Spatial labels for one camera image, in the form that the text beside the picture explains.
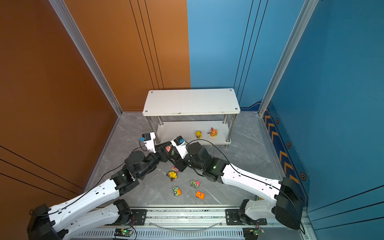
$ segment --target gray marble floor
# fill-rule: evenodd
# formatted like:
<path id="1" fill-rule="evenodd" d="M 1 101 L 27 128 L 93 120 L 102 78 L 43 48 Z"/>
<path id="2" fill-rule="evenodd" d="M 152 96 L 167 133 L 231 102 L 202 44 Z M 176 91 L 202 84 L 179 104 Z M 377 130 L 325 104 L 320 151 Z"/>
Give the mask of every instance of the gray marble floor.
<path id="1" fill-rule="evenodd" d="M 223 115 L 200 116 L 170 116 L 163 117 L 164 121 L 191 121 L 191 120 L 221 120 Z M 235 121 L 232 131 L 232 143 L 228 148 L 218 146 L 229 161 L 249 172 L 267 178 L 279 179 L 276 164 L 269 158 L 260 129 L 256 123 L 253 112 L 241 112 Z M 104 155 L 95 170 L 90 186 L 96 184 L 100 177 L 110 169 L 119 166 L 129 156 L 131 151 L 139 146 L 138 139 L 141 134 L 150 132 L 147 119 L 139 112 L 124 112 L 104 152 Z M 212 156 L 224 157 L 213 146 L 205 146 Z M 173 182 L 166 176 L 171 169 L 170 162 L 160 162 L 157 169 L 139 180 L 140 184 L 121 196 L 131 207 L 147 205 L 189 205 L 189 204 L 222 204 L 239 206 L 243 199 L 254 199 L 254 195 L 237 187 L 211 182 L 198 176 L 192 169 L 186 168 L 178 173 Z M 107 179 L 117 170 L 108 173 Z M 190 181 L 197 179 L 201 186 L 197 189 L 191 187 Z M 172 187 L 178 186 L 182 194 L 175 197 Z M 196 192 L 205 193 L 203 200 L 196 198 Z"/>

